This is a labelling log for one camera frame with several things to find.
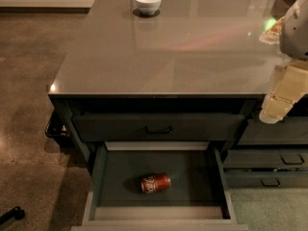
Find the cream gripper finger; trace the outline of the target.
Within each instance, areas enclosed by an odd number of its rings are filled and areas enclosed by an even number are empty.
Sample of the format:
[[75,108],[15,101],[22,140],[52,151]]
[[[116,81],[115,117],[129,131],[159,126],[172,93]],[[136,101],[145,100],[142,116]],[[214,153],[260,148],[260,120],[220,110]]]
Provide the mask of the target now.
[[285,66],[277,65],[271,74],[259,119],[266,124],[277,123],[307,93],[307,61],[293,60]]
[[280,35],[282,31],[282,25],[285,17],[281,17],[276,20],[262,35],[259,40],[266,44],[278,44],[280,42]]

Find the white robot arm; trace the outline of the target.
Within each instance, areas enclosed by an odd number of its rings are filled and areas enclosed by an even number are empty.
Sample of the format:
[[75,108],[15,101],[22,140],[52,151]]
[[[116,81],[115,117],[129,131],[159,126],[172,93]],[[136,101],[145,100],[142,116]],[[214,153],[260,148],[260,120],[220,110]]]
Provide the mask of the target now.
[[275,22],[259,40],[278,44],[291,58],[285,66],[274,69],[259,114],[262,122],[274,124],[308,93],[308,0],[275,0],[270,15]]

